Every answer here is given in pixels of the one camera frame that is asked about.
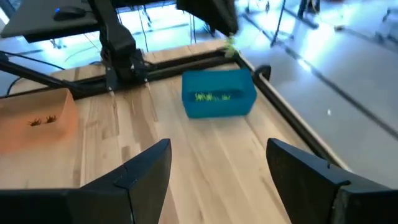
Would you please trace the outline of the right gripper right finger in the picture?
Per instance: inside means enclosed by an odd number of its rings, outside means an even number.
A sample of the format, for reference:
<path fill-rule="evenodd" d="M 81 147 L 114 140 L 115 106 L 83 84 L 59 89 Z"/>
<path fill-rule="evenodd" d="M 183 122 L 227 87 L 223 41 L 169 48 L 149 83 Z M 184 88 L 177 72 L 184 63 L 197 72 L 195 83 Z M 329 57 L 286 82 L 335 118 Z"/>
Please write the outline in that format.
<path fill-rule="evenodd" d="M 292 224 L 398 224 L 398 190 L 276 138 L 266 159 Z"/>

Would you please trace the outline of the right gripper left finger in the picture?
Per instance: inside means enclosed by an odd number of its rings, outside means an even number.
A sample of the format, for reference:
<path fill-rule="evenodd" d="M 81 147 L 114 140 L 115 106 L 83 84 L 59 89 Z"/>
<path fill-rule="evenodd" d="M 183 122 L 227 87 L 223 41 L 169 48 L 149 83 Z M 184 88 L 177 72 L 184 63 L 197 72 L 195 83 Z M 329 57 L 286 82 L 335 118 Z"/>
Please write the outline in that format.
<path fill-rule="evenodd" d="M 0 190 L 0 224 L 158 224 L 171 163 L 162 139 L 78 189 Z"/>

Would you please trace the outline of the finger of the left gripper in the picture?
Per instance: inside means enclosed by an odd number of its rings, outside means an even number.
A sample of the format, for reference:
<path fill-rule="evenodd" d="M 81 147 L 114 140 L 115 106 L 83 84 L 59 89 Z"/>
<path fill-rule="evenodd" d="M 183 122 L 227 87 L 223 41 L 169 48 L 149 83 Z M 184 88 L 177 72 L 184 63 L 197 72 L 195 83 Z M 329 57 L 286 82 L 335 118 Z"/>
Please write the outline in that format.
<path fill-rule="evenodd" d="M 224 35 L 235 35 L 239 30 L 236 13 L 227 13 L 218 18 L 217 29 Z"/>
<path fill-rule="evenodd" d="M 208 24 L 208 28 L 210 31 L 223 30 L 222 17 L 220 17 L 217 14 L 212 14 L 212 13 L 210 13 L 210 14 L 194 14 L 192 12 L 192 15 L 201 19 L 206 24 Z"/>

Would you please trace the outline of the teal plastic bin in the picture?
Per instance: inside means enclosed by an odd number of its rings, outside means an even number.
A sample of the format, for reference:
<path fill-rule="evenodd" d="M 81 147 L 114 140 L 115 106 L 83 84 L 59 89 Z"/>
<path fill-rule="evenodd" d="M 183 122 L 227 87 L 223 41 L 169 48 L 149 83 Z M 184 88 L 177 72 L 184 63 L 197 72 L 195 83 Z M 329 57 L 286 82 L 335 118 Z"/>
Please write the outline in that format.
<path fill-rule="evenodd" d="M 216 101 L 195 101 L 195 93 L 211 93 Z M 222 95 L 231 95 L 223 101 Z M 244 116 L 257 92 L 248 69 L 188 71 L 182 75 L 182 103 L 189 118 Z"/>

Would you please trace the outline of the black tripod stand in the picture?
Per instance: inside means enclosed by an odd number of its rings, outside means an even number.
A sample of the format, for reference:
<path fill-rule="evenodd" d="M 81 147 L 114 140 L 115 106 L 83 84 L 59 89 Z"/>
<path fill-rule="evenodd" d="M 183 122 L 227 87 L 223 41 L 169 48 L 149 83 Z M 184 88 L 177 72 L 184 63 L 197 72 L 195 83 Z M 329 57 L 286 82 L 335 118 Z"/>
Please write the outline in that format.
<path fill-rule="evenodd" d="M 298 1 L 298 9 L 290 9 L 287 2 L 290 0 L 247 0 L 244 12 L 245 20 L 253 25 L 270 41 L 270 47 L 280 42 L 279 37 L 294 40 L 293 31 L 284 31 L 282 20 L 284 16 L 293 19 L 311 29 L 318 29 L 315 16 L 320 12 L 321 0 L 293 0 Z"/>

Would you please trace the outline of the black table clamp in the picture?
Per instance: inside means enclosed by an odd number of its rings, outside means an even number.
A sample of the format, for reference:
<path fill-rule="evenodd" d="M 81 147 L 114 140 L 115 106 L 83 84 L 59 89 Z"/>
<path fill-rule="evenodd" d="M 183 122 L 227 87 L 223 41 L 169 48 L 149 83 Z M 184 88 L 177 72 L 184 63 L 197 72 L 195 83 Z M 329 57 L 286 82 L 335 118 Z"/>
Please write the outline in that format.
<path fill-rule="evenodd" d="M 254 71 L 255 78 L 265 78 L 267 81 L 270 80 L 272 68 L 270 65 L 261 65 Z"/>

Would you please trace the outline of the orange plastic bin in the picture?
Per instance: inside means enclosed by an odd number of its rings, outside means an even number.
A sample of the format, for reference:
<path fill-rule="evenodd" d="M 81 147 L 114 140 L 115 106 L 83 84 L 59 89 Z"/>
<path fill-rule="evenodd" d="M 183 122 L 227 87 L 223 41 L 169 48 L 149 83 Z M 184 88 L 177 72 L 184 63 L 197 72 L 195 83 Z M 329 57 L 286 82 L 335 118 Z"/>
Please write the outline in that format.
<path fill-rule="evenodd" d="M 57 120 L 46 123 L 53 115 Z M 42 123 L 29 126 L 34 119 Z M 78 108 L 67 88 L 0 99 L 0 154 L 55 143 L 74 135 L 78 122 Z"/>

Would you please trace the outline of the black computer mouse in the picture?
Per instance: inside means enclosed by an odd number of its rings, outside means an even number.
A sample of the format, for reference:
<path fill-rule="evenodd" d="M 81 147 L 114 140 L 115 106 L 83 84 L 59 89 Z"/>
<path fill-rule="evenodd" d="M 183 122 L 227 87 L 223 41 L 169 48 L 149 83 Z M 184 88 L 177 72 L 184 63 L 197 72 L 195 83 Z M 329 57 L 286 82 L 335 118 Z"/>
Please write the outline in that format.
<path fill-rule="evenodd" d="M 75 6 L 63 6 L 55 9 L 53 19 L 55 21 L 65 21 L 85 17 L 86 10 Z"/>

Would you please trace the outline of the black diagonal support bar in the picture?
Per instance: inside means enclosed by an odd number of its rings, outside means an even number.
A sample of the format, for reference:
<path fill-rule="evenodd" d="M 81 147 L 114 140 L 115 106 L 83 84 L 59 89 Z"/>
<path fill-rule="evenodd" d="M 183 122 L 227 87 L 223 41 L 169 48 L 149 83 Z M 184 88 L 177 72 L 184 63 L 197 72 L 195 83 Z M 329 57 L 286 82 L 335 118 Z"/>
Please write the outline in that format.
<path fill-rule="evenodd" d="M 30 68 L 23 67 L 13 62 L 0 59 L 0 70 L 11 73 L 21 78 L 46 85 L 50 88 L 68 88 L 70 91 L 79 91 L 80 89 L 71 82 L 59 80 Z"/>

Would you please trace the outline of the grey side table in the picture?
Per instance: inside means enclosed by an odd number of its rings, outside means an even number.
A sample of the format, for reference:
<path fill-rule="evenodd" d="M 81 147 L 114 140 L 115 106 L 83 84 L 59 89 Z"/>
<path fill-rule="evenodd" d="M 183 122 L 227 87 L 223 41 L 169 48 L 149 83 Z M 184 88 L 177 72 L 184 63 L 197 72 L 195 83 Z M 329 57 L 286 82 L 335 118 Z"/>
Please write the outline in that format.
<path fill-rule="evenodd" d="M 55 10 L 75 6 L 88 11 L 85 17 L 69 21 L 55 21 Z M 0 33 L 2 38 L 23 36 L 26 41 L 39 42 L 99 30 L 91 7 L 82 0 L 23 0 Z"/>

